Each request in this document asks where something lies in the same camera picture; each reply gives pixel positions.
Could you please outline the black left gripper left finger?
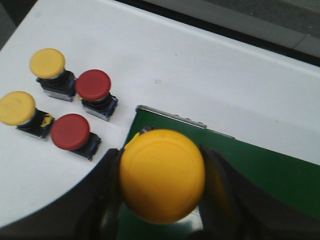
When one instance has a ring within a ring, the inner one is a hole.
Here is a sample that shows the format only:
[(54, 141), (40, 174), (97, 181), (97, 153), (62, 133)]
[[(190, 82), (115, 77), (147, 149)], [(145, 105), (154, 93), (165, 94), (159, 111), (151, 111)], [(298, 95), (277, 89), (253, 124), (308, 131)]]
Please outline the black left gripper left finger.
[(123, 203), (123, 149), (109, 149), (76, 186), (40, 210), (0, 229), (2, 240), (115, 240)]

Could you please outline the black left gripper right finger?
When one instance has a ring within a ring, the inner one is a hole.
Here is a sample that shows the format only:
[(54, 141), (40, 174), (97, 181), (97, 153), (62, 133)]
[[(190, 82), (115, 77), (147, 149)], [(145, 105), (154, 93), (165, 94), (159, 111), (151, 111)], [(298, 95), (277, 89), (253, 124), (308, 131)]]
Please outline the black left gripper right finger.
[(318, 240), (320, 220), (274, 198), (214, 149), (200, 146), (205, 189), (199, 204), (206, 240)]

